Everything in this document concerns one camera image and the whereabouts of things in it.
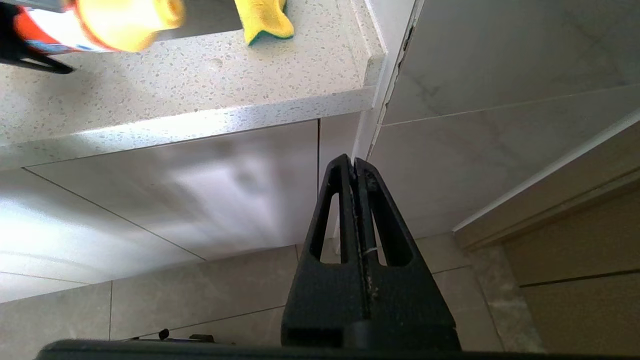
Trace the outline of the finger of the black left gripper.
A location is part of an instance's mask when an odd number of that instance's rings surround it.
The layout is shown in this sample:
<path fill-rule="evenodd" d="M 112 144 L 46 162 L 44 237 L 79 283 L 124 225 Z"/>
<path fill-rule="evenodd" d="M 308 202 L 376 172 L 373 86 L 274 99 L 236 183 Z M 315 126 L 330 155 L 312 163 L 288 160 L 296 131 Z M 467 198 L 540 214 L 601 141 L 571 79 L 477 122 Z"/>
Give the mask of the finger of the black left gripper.
<path fill-rule="evenodd" d="M 55 75 L 68 75 L 74 68 L 31 48 L 14 29 L 14 17 L 18 7 L 9 3 L 0 5 L 0 63 L 24 69 L 32 69 Z"/>

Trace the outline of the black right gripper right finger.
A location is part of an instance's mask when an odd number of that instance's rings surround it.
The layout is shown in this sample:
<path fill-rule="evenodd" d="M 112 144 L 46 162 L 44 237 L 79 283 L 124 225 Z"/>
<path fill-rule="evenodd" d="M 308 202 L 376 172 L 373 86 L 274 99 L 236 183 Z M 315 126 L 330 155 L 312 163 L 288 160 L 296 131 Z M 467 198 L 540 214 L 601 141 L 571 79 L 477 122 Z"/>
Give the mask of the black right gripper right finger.
<path fill-rule="evenodd" d="M 458 350 L 457 326 L 379 171 L 356 161 L 366 314 L 381 349 Z"/>

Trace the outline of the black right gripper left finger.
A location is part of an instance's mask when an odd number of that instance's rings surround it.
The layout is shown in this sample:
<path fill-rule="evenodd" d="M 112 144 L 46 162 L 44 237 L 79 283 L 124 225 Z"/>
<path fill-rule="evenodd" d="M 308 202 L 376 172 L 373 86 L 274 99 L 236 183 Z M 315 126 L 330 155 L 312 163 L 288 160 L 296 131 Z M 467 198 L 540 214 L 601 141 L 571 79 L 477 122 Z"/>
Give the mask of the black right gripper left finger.
<path fill-rule="evenodd" d="M 281 320 L 283 346 L 343 346 L 368 312 L 352 191 L 351 159 L 327 165 Z M 321 260 L 333 198 L 338 199 L 340 262 Z"/>

